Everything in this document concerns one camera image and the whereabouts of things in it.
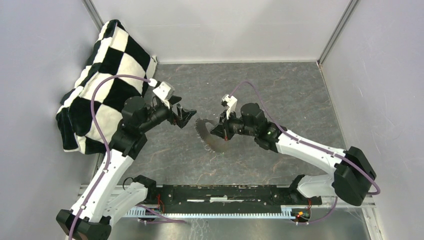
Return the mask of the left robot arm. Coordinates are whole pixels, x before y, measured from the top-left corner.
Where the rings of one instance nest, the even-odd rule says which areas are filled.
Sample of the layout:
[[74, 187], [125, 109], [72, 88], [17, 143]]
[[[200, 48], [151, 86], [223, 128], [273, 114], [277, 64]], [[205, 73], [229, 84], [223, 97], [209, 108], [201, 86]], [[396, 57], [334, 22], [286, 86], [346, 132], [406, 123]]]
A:
[[131, 208], [144, 202], [151, 204], [159, 197], [157, 183], [148, 177], [134, 177], [130, 185], [117, 197], [110, 199], [118, 181], [133, 164], [147, 143], [146, 132], [168, 121], [183, 128], [197, 113], [180, 105], [181, 97], [171, 96], [166, 105], [155, 97], [156, 105], [146, 104], [141, 96], [124, 102], [117, 131], [106, 146], [100, 169], [71, 209], [62, 209], [56, 221], [70, 240], [106, 240], [113, 225]]

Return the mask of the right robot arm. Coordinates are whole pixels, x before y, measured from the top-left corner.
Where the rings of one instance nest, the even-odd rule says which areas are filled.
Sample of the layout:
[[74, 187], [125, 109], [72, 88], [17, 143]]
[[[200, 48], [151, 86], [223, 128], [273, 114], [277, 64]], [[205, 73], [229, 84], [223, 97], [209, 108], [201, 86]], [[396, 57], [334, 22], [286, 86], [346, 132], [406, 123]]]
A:
[[302, 204], [308, 198], [334, 196], [344, 202], [361, 206], [371, 186], [375, 183], [376, 172], [364, 152], [354, 146], [348, 150], [326, 146], [303, 138], [287, 128], [269, 121], [257, 103], [241, 107], [241, 116], [225, 110], [210, 133], [226, 141], [234, 135], [245, 135], [263, 149], [288, 155], [314, 165], [323, 175], [300, 176], [289, 189], [289, 199]]

